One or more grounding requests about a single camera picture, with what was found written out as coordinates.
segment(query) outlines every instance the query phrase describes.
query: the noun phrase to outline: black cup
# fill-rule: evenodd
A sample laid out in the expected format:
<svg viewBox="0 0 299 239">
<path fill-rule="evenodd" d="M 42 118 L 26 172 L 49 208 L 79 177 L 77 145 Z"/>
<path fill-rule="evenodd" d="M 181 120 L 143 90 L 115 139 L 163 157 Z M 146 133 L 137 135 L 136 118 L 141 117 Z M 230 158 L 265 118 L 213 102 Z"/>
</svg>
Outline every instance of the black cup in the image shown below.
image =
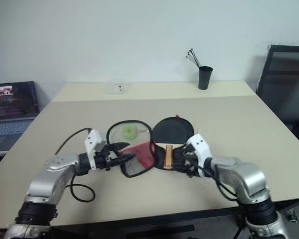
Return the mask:
<svg viewBox="0 0 299 239">
<path fill-rule="evenodd" d="M 213 68 L 209 66 L 201 66 L 199 67 L 199 81 L 198 81 L 198 88 L 201 90 L 207 90 L 210 75 L 213 71 Z"/>
</svg>

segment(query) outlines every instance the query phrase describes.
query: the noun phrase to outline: beige tabletop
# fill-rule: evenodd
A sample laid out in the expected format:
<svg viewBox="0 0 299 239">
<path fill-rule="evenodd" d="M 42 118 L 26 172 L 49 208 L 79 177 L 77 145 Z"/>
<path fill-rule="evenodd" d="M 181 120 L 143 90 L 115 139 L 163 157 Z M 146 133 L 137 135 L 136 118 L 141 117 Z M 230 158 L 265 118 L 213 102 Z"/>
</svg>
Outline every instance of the beige tabletop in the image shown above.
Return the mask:
<svg viewBox="0 0 299 239">
<path fill-rule="evenodd" d="M 235 156 L 257 164 L 274 201 L 299 198 L 299 142 L 253 93 L 243 96 L 182 99 L 93 100 L 50 103 L 0 163 L 0 228 L 12 223 L 32 178 L 72 132 L 92 127 L 101 132 L 121 120 L 153 126 L 179 115 L 207 140 L 213 155 Z M 84 152 L 85 133 L 63 152 Z M 77 182 L 91 186 L 96 199 L 80 203 L 66 190 L 52 225 L 122 220 L 236 206 L 207 178 L 151 169 L 126 178 L 119 167 L 97 170 Z M 84 189 L 80 197 L 89 197 Z"/>
</svg>

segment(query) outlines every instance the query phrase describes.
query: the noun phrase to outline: gray laptop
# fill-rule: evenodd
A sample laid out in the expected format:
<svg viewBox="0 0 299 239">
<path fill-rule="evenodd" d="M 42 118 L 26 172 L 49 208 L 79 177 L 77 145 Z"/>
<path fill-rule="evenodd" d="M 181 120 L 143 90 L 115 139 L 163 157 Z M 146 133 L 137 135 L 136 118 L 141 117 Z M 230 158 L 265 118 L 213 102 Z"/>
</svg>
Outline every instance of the gray laptop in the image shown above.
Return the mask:
<svg viewBox="0 0 299 239">
<path fill-rule="evenodd" d="M 34 82 L 0 84 L 0 155 L 5 155 L 39 114 Z"/>
</svg>

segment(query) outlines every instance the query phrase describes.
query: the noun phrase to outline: black chair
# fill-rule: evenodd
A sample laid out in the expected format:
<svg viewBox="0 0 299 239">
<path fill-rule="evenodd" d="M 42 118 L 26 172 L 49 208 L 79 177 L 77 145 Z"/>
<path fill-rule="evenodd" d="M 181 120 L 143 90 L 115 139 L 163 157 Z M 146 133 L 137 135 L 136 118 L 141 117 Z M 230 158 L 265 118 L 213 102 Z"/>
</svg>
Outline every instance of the black chair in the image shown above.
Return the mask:
<svg viewBox="0 0 299 239">
<path fill-rule="evenodd" d="M 270 46 L 256 94 L 299 139 L 299 46 Z"/>
</svg>

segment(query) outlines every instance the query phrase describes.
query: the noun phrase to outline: desk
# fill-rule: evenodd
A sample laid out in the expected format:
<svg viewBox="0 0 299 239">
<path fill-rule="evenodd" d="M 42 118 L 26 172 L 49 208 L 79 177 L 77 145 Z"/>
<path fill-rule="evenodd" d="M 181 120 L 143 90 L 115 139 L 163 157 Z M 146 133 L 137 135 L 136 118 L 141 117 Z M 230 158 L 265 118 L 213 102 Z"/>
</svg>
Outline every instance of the desk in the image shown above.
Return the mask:
<svg viewBox="0 0 299 239">
<path fill-rule="evenodd" d="M 164 93 L 161 89 L 166 83 L 152 84 Z M 298 140 L 246 83 L 232 84 L 236 86 L 236 93 L 230 90 L 228 82 L 215 85 L 211 82 L 208 91 L 200 91 L 191 83 L 175 83 L 183 92 L 193 91 L 193 95 L 201 94 L 201 97 L 184 94 L 181 99 L 177 96 L 167 99 L 163 94 L 160 99 L 140 99 L 143 97 L 140 94 L 134 100 L 120 99 L 124 95 L 112 95 L 115 99 L 107 100 L 86 96 L 88 91 L 100 91 L 100 84 L 87 84 L 83 91 L 74 89 L 82 89 L 84 85 L 65 86 L 56 97 L 58 100 L 40 113 L 0 163 L 0 228 L 13 222 L 32 178 L 72 132 L 83 127 L 106 132 L 112 124 L 131 119 L 154 126 L 161 119 L 176 114 L 193 124 L 214 155 L 236 156 L 257 164 L 267 178 L 274 201 L 299 198 Z M 145 94 L 148 87 L 137 88 L 141 90 Z M 84 152 L 85 137 L 83 133 L 72 139 L 63 152 Z M 57 207 L 59 216 L 51 222 L 53 226 L 236 206 L 221 196 L 211 179 L 188 178 L 178 172 L 155 168 L 136 178 L 126 178 L 119 167 L 108 172 L 97 170 L 79 177 L 77 182 L 94 188 L 96 200 L 80 203 L 65 190 Z M 90 196 L 84 189 L 77 191 L 80 197 Z"/>
</svg>

